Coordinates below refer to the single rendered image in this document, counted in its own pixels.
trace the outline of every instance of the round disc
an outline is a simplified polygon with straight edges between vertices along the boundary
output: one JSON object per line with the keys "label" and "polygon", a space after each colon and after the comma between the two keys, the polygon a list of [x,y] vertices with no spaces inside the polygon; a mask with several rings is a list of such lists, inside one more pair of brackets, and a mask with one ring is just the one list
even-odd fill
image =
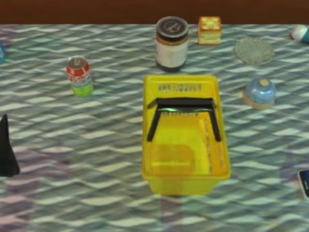
{"label": "round disc", "polygon": [[234,48],[236,56],[247,64],[263,64],[274,56],[272,46],[261,38],[245,37]]}

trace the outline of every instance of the yellow container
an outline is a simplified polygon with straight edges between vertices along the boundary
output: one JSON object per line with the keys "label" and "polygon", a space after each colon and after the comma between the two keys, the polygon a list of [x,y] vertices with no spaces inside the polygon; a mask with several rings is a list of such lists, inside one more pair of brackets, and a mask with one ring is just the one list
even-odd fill
{"label": "yellow container", "polygon": [[144,79],[142,176],[154,194],[208,194],[230,177],[217,79]]}

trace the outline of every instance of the yellow box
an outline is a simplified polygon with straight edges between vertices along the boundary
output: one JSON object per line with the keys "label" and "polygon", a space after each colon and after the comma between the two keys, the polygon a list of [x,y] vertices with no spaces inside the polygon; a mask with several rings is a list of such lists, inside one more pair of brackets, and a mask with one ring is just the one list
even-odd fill
{"label": "yellow box", "polygon": [[145,77],[143,91],[141,172],[152,192],[208,194],[228,179],[216,77],[151,75]]}
{"label": "yellow box", "polygon": [[198,43],[217,45],[221,40],[221,19],[214,16],[202,16],[198,21]]}

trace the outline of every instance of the smartphone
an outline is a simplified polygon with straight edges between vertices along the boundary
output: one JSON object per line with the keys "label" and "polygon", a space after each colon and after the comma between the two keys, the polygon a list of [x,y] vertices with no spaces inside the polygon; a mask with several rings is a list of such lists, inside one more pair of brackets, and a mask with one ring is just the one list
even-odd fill
{"label": "smartphone", "polygon": [[297,179],[304,199],[309,201],[309,170],[299,171]]}

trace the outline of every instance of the brown border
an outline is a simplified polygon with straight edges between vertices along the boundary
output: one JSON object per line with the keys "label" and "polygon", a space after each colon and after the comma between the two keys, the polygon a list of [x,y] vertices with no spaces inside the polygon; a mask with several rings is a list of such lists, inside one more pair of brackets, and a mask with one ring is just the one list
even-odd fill
{"label": "brown border", "polygon": [[309,24],[307,0],[0,0],[0,24],[154,24],[164,16],[196,24]]}

